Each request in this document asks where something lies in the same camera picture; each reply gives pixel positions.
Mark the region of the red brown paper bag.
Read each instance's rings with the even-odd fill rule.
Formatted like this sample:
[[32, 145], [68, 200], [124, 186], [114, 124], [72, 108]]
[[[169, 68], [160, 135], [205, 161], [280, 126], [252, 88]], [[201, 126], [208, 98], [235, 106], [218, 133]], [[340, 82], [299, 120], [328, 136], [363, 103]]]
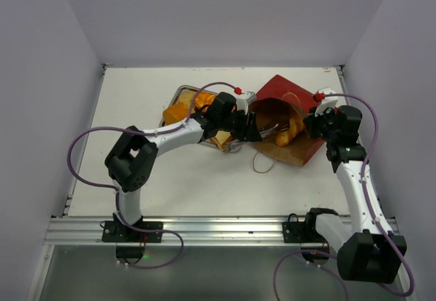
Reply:
[[311, 92], [284, 78], [273, 76], [250, 105], [256, 114], [259, 131], [271, 129], [261, 142], [253, 143], [257, 152], [288, 165], [302, 167], [324, 144], [310, 138], [303, 120], [317, 103]]

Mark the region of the fake triangle sandwich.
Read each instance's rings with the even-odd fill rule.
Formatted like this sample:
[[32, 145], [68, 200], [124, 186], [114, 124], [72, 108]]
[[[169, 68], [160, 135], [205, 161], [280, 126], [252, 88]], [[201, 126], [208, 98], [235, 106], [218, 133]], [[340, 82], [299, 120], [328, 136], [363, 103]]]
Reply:
[[232, 142], [234, 138], [230, 132], [218, 131], [217, 134], [211, 138], [211, 142], [214, 143], [221, 151], [225, 152], [226, 144]]

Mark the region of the fake baguette loaf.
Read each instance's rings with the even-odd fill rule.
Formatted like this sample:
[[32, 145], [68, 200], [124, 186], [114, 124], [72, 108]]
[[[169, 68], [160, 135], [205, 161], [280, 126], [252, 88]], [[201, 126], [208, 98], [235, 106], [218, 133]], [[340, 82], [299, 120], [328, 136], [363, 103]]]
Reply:
[[279, 147], [289, 145], [305, 129], [303, 120], [297, 115], [290, 117], [289, 124], [289, 129], [278, 133], [275, 138], [275, 144]]

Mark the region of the braided orange bread loaf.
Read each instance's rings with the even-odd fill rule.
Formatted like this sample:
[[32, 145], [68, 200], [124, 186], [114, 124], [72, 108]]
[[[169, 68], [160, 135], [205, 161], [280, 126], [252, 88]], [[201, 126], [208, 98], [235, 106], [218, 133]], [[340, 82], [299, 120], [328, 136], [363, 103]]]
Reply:
[[216, 98], [217, 95], [214, 95], [212, 93], [206, 93], [204, 91], [198, 93], [195, 96], [194, 101], [194, 106], [197, 109], [200, 109], [204, 106], [209, 106], [213, 103], [214, 99]]

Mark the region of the round orange bun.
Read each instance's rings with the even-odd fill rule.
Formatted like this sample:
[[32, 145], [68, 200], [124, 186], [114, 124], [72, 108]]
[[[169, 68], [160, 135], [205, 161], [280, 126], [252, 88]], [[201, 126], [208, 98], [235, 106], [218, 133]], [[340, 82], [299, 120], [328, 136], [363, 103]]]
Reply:
[[165, 125], [172, 125], [184, 120], [188, 115], [189, 108], [183, 102], [178, 102], [163, 111], [163, 121]]

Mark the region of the seeded bread slice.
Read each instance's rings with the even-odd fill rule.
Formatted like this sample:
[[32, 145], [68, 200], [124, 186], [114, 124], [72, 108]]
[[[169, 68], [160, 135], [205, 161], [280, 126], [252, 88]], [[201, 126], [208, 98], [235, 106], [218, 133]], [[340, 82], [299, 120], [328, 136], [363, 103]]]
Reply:
[[190, 108], [195, 94], [196, 93], [194, 91], [184, 90], [181, 92], [178, 101], [184, 104], [187, 108]]

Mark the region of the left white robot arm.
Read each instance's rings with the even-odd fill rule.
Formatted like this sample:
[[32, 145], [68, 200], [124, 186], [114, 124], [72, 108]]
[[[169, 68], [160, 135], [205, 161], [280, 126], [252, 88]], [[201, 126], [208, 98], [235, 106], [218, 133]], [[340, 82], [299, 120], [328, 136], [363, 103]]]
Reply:
[[154, 131], [128, 127], [105, 159], [115, 186], [114, 233], [123, 242], [151, 240], [151, 227], [144, 224], [140, 210], [140, 190], [149, 179], [155, 160], [189, 144], [199, 144], [225, 131], [241, 142], [260, 142], [256, 115], [249, 106], [254, 92], [221, 92], [212, 99], [196, 93], [194, 109], [183, 120]]

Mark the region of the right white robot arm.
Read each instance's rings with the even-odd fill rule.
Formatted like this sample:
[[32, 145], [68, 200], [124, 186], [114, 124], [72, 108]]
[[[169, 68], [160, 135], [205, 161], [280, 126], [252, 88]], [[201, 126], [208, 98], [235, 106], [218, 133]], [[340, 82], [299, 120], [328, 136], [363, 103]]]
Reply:
[[352, 106], [312, 107], [304, 119], [310, 137], [327, 143], [326, 156], [345, 192], [350, 226], [329, 208], [311, 208], [303, 221], [282, 223], [285, 243], [327, 242], [337, 254], [340, 277], [346, 281], [394, 282], [407, 250], [405, 238], [394, 234], [378, 204], [367, 155], [358, 143], [362, 113]]

